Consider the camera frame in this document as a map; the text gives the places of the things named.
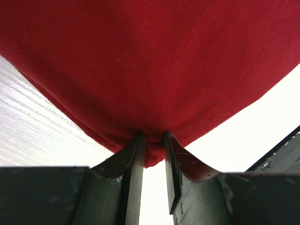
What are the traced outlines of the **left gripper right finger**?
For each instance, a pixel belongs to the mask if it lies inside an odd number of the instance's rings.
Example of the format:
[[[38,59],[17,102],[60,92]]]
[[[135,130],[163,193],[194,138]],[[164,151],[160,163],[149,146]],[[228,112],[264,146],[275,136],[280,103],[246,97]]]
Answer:
[[[175,225],[230,225],[219,171],[187,151],[167,131],[165,170],[169,213]]]

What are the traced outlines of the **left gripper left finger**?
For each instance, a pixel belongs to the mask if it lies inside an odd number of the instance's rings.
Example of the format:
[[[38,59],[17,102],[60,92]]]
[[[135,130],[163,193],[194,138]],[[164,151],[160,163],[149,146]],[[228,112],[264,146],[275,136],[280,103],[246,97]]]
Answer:
[[[91,168],[74,219],[75,225],[137,225],[144,169],[142,132],[123,149]]]

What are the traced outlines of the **dark red t shirt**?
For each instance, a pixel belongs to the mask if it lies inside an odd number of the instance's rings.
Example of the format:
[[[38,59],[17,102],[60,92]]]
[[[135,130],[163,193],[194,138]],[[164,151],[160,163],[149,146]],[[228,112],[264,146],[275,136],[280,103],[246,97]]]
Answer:
[[[171,131],[187,146],[300,62],[297,0],[3,0],[0,53],[116,153]]]

